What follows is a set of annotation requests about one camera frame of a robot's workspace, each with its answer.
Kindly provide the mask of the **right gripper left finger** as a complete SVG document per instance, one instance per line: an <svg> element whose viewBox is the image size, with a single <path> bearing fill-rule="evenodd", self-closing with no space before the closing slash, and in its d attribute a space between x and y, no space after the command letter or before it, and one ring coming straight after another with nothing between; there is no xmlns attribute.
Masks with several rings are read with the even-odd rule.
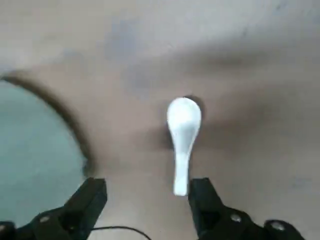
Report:
<svg viewBox="0 0 320 240"><path fill-rule="evenodd" d="M103 178L88 178L61 207L38 214L17 228L12 221L0 223L2 240L86 240L107 203Z"/></svg>

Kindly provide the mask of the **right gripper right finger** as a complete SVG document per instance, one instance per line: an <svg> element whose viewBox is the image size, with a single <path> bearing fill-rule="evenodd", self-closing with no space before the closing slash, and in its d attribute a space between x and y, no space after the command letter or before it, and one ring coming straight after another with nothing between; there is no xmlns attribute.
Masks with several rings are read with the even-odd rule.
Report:
<svg viewBox="0 0 320 240"><path fill-rule="evenodd" d="M303 240L291 224L270 219L259 226L244 211L223 204L209 178L194 178L188 202L199 240Z"/></svg>

